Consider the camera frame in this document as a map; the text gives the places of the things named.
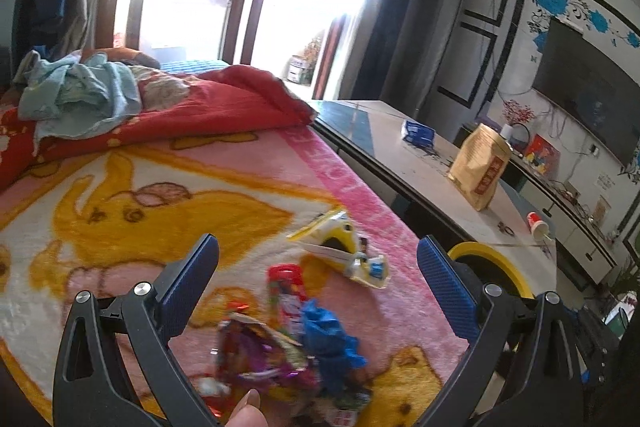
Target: electrical cable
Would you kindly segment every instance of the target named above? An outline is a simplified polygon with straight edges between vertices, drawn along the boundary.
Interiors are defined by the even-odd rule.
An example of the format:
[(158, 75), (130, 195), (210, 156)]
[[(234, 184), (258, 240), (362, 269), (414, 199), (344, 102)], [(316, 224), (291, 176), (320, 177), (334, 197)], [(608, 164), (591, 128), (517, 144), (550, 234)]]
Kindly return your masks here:
[[(492, 20), (494, 20), (494, 21), (495, 21), (495, 19), (496, 19), (495, 6), (496, 6), (496, 0), (491, 0), (491, 4), (490, 4), (490, 13), (491, 13)], [(516, 28), (520, 30), (520, 28), (518, 27), (518, 25), (517, 25), (517, 24), (514, 24), (513, 22), (510, 22), (510, 23), (511, 23), (512, 25), (516, 26)], [(481, 43), (481, 44), (480, 44), (480, 58), (479, 58), (479, 63), (480, 63), (480, 65), (482, 65), (482, 53), (483, 53), (483, 51), (482, 51), (482, 43)], [(491, 65), (492, 65), (492, 74), (495, 74), (495, 65), (496, 65), (496, 64), (495, 64), (495, 53), (494, 53), (494, 50), (492, 50), (492, 53), (491, 53)], [(484, 79), (484, 77), (482, 78), (482, 81), (483, 81), (487, 86), (491, 87), (491, 83), (490, 83), (490, 82), (487, 82), (487, 81)], [(504, 92), (504, 91), (501, 91), (501, 90), (499, 89), (499, 87), (497, 87), (497, 88), (496, 88), (496, 90), (495, 90), (495, 92), (497, 93), (497, 95), (500, 97), (500, 99), (501, 99), (503, 102), (506, 102), (506, 100), (504, 99), (504, 97), (505, 97), (505, 96), (519, 96), (519, 95), (521, 95), (521, 94), (527, 94), (529, 91), (531, 91), (531, 89), (533, 89), (533, 88), (532, 88), (532, 87), (529, 87), (529, 89), (527, 89), (526, 91), (523, 91), (523, 92)]]
[(574, 153), (574, 154), (577, 154), (578, 157), (575, 159), (574, 166), (571, 167), (571, 172), (569, 172), (569, 175), (565, 178), (565, 180), (564, 180), (565, 182), (568, 182), (571, 179), (571, 177), (575, 173), (575, 168), (578, 166), (578, 163), (580, 163), (582, 161), (582, 158), (584, 156), (587, 156), (586, 153), (582, 152), (582, 149), (584, 149), (584, 146), (587, 144), (588, 138), (589, 138), (589, 135), (587, 133), (585, 133), (584, 134), (584, 140), (582, 140), (582, 145), (580, 145), (580, 152)]

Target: pillow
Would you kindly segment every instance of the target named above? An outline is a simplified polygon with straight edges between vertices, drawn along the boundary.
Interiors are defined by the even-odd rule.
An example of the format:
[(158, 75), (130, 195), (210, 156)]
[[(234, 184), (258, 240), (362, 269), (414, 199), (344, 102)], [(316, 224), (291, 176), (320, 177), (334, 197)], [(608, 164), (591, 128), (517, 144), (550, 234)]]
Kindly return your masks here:
[(107, 54), (107, 60), (110, 62), (122, 62), (127, 66), (146, 66), (147, 68), (160, 69), (160, 62), (155, 58), (150, 57), (138, 50), (132, 50), (130, 48), (102, 48), (98, 50), (83, 50), (81, 62), (84, 62), (89, 57), (97, 52)]

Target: cabinet drawer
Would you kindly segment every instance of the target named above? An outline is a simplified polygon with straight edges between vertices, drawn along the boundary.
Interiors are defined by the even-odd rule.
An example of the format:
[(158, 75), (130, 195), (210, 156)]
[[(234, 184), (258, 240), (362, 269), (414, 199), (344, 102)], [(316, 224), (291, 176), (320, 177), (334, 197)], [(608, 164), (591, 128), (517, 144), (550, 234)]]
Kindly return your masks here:
[(544, 192), (529, 181), (527, 181), (520, 189), (520, 195), (535, 206), (540, 212), (542, 212), (543, 208), (549, 208), (553, 204), (553, 201), (551, 201), (550, 198), (547, 198)]
[(556, 239), (560, 241), (560, 243), (564, 243), (569, 237), (574, 233), (574, 230), (578, 228), (578, 225), (575, 224), (575, 221), (564, 213), (558, 205), (551, 204), (551, 206), (546, 206), (544, 210), (541, 208), (546, 216), (549, 217), (554, 222), (556, 226)]
[(575, 229), (562, 244), (595, 283), (602, 281), (609, 273), (609, 263), (582, 230)]

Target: red paper cup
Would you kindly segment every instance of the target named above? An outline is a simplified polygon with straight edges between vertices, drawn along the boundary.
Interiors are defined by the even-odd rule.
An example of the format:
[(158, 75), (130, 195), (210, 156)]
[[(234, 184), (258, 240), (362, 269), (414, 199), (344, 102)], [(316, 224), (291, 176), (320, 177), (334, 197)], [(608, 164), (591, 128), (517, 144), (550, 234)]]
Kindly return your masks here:
[(537, 213), (530, 212), (527, 214), (527, 224), (533, 239), (542, 241), (549, 235), (549, 225)]

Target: cartoon blanket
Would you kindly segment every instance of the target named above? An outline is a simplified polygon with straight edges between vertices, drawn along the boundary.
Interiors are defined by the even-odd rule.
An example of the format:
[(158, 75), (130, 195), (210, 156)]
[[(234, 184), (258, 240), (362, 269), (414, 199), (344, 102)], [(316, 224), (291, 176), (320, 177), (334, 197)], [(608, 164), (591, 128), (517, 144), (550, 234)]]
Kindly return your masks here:
[[(387, 289), (356, 285), (286, 239), (339, 203), (371, 251), (388, 254)], [(175, 137), (40, 164), (2, 194), (0, 216), (0, 355), (49, 420), (73, 297), (82, 289), (120, 295), (153, 280), (205, 232), (220, 242), (220, 264), (186, 331), (170, 342), (196, 383), (212, 375), (215, 326), (229, 301), (266, 317), (266, 270), (276, 263), (300, 263), (309, 295), (359, 338), (374, 393), (359, 425), (411, 425), (466, 348), (417, 269), (415, 235), (304, 126)], [(120, 347), (144, 406), (159, 412), (130, 346)], [(286, 424), (282, 403), (265, 409), (271, 426)]]

